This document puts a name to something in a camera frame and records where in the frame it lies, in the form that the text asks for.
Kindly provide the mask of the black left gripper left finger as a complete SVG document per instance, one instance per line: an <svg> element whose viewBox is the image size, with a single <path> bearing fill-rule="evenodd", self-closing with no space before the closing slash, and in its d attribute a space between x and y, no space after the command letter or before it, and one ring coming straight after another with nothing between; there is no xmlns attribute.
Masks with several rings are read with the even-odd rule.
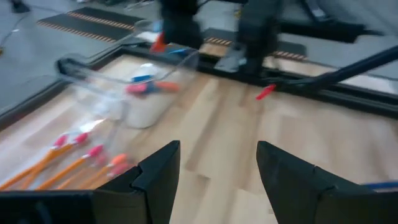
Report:
<svg viewBox="0 0 398 224"><path fill-rule="evenodd" d="M180 141L170 141L95 190L94 224L169 224L180 173Z"/></svg>

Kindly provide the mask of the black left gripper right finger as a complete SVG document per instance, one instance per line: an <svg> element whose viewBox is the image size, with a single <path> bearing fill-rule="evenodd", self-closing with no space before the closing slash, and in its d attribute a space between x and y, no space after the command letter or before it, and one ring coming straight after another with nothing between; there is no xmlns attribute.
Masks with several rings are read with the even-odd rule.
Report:
<svg viewBox="0 0 398 224"><path fill-rule="evenodd" d="M398 224L398 191L355 184L267 141L256 160L278 224Z"/></svg>

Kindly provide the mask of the orange pencil with pink eraser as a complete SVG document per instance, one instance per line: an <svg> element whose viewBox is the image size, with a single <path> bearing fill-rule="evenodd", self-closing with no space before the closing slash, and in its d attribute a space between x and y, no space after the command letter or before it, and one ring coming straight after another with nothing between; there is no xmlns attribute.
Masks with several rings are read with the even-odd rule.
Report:
<svg viewBox="0 0 398 224"><path fill-rule="evenodd" d="M37 176L45 169L45 167L58 157L64 155L67 151L70 149L76 147L79 144L82 144L84 141L88 139L89 132L81 133L79 134L73 141L63 145L59 150L55 152L54 155L49 157L45 162L41 163L41 165L38 165L35 170L33 170L26 178L26 180L22 183L21 189L25 190L30 187L30 185L33 183L33 181L37 178Z"/></svg>
<svg viewBox="0 0 398 224"><path fill-rule="evenodd" d="M93 184L96 180L98 180L101 176L107 174L112 168L115 168L117 165L125 162L127 159L127 155L125 153L119 154L111 159L111 161L105 165L101 170L99 170L96 174L91 176L88 180L84 181L81 185L78 186L78 189L87 189L91 184Z"/></svg>
<svg viewBox="0 0 398 224"><path fill-rule="evenodd" d="M30 168L18 173L17 175L15 175L14 177L12 177L9 180L7 180L5 183L0 185L0 190L7 189L8 187L14 185L18 181L20 181L21 179L23 179L24 177L29 175L33 170L35 170L35 168L38 165L41 165L41 163L45 162L49 157L54 155L55 152L57 150L59 150L66 143L67 139L68 139L68 135L67 134L63 134L63 135L59 136L59 138L54 142L53 146L50 148L49 152L44 156L43 159L41 159L39 162L37 162L36 164L31 166Z"/></svg>
<svg viewBox="0 0 398 224"><path fill-rule="evenodd" d="M77 168L81 167L84 163L87 163L90 159L101 154L103 152L103 149L104 149L103 144L92 147L86 154L81 156L75 162L71 163L68 167L64 168L59 173L57 173L56 175L51 177L49 180L46 180L43 184L38 186L36 188L36 190L45 190L45 189L48 189L49 187L53 186L53 184L55 184L59 180L63 179L71 172L76 171Z"/></svg>
<svg viewBox="0 0 398 224"><path fill-rule="evenodd" d="M121 175L125 171L131 168L131 165L128 163L122 163L117 165L115 168L112 168L107 174L101 176L98 180L96 180L93 184L91 184L87 189L93 189L94 187L99 187L100 184L105 184L107 181L116 178ZM96 174L99 170L96 170L94 167L87 167L79 171L77 174L73 175L71 178L67 179L63 183L61 183L56 189L57 190L83 190L78 189L78 186L84 183L84 181L88 180L91 176Z"/></svg>

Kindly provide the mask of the dark blue crayon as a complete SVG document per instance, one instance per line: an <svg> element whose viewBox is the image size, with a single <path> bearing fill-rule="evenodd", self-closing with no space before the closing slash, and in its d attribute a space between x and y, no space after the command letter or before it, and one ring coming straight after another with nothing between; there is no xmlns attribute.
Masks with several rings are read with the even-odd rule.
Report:
<svg viewBox="0 0 398 224"><path fill-rule="evenodd" d="M380 189L397 189L398 188L398 180L388 181L388 182L377 182L377 183L367 183L363 184L373 190L380 190Z"/></svg>

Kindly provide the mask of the pink eraser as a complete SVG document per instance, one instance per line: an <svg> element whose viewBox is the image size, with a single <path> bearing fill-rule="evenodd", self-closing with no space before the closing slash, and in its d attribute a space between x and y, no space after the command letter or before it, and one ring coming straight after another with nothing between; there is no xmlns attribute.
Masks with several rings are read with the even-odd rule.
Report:
<svg viewBox="0 0 398 224"><path fill-rule="evenodd" d="M128 94L146 94L148 92L147 84L130 84L125 88L126 93Z"/></svg>

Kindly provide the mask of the blue eraser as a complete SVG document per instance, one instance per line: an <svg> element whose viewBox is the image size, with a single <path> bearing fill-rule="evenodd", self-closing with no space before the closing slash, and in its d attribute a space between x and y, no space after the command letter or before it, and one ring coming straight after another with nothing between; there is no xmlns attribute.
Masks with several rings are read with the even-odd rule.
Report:
<svg viewBox="0 0 398 224"><path fill-rule="evenodd" d="M153 79L153 75L141 75L131 78L132 83L148 82Z"/></svg>

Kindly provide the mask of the clear plastic bin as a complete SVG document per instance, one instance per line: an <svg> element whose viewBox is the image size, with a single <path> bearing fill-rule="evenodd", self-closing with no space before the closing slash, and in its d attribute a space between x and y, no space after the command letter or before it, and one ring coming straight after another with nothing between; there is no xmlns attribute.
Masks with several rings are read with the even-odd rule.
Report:
<svg viewBox="0 0 398 224"><path fill-rule="evenodd" d="M56 190L61 183L84 168L94 167L99 170L112 158L123 153L118 152L114 145L114 139L121 125L122 121L97 116L77 106L39 109L0 133L0 185L43 159L54 142L63 134L68 135L65 143L67 144L79 134L89 132L86 141L50 162L25 190L36 190L38 186L75 162L92 147L103 144L104 149L101 154L46 190ZM27 176L0 192L22 190L21 185L26 178Z"/></svg>
<svg viewBox="0 0 398 224"><path fill-rule="evenodd" d="M89 61L80 55L56 62L60 78L73 85L74 96L86 110L97 116L122 121L129 128L153 126L196 79L199 53L175 50L143 57L105 55ZM131 78L153 75L148 82ZM128 94L130 84L145 83L146 94Z"/></svg>

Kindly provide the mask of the red marker pen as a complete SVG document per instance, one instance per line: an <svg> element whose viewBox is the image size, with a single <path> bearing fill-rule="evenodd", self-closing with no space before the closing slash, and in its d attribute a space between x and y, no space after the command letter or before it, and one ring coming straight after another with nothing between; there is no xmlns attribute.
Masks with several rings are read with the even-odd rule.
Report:
<svg viewBox="0 0 398 224"><path fill-rule="evenodd" d="M261 92L260 94L258 94L256 96L256 100L262 100L263 98L265 98L266 96L268 96L269 94L271 94L274 89L276 88L276 84L270 84L268 86L266 86Z"/></svg>

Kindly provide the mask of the black striped floor mat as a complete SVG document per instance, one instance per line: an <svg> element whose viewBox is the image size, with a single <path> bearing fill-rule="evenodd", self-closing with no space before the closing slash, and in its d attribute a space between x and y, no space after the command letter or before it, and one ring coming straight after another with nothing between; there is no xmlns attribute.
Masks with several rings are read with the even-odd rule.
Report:
<svg viewBox="0 0 398 224"><path fill-rule="evenodd" d="M41 19L37 23L40 26L90 39L115 42L132 34L134 24L140 20L140 17L83 7L64 14Z"/></svg>
<svg viewBox="0 0 398 224"><path fill-rule="evenodd" d="M227 50L233 43L234 42L232 40L224 38L206 37L205 43L200 49L200 53L222 57L226 54ZM307 49L301 44L279 42L278 49L271 55L279 58L286 58L288 60L303 61L307 59Z"/></svg>

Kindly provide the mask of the black desk crossbar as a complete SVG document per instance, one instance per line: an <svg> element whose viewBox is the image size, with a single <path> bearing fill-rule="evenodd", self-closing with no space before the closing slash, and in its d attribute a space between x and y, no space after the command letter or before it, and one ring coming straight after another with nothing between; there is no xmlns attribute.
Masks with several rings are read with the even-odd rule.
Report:
<svg viewBox="0 0 398 224"><path fill-rule="evenodd" d="M283 33L353 43L361 35L383 36L343 4L343 0L284 0Z"/></svg>

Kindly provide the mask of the black metal table frame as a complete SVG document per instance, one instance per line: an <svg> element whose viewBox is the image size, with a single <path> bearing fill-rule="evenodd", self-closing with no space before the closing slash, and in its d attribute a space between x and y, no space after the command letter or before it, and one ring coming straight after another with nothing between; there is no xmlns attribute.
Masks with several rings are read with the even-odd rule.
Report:
<svg viewBox="0 0 398 224"><path fill-rule="evenodd" d="M97 60L105 55L113 55L115 57L122 54L137 55L143 57L148 54L153 54L149 48L144 44L122 44L113 49L107 50L105 53L93 59L87 58L89 61ZM239 70L234 73L223 72L214 68L221 57L200 54L198 62L199 72L208 73L217 77L223 77L231 80L236 80L242 83L266 87L270 84L275 84L282 80L298 80L301 78L312 78L300 75L293 72L284 72L276 68L262 67L258 75L248 75ZM57 79L55 83L33 94L32 97L23 101L22 103L13 106L5 113L0 114L0 131L8 126L19 121L27 116L32 111L36 110L42 104L48 102L62 90L66 88L69 83L61 79ZM398 93L384 93L381 91L370 90L365 87L355 87L342 84L342 81L337 84L324 87L320 90L312 90L308 88L292 88L291 86L276 85L275 91L289 93L313 100L324 101L334 105L344 106L352 110L363 111L372 114L398 119Z"/></svg>

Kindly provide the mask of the black diagonal frame strut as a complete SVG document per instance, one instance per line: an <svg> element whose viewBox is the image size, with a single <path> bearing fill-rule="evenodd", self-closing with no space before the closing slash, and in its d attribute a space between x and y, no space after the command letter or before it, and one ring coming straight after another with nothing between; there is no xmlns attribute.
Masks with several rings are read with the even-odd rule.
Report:
<svg viewBox="0 0 398 224"><path fill-rule="evenodd" d="M324 73L320 76L312 78L282 80L280 82L276 82L275 84L279 86L291 86L292 88L320 90L324 87L337 84L340 81L360 75L395 60L398 60L398 45L362 59L358 62L342 67L334 72Z"/></svg>

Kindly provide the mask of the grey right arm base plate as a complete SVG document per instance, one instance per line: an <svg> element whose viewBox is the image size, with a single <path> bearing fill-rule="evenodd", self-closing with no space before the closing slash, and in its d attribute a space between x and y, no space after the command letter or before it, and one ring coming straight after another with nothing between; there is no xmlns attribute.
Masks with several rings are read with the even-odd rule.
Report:
<svg viewBox="0 0 398 224"><path fill-rule="evenodd" d="M234 73L239 70L239 67L246 64L245 51L229 49L225 56L221 57L216 65L215 69Z"/></svg>

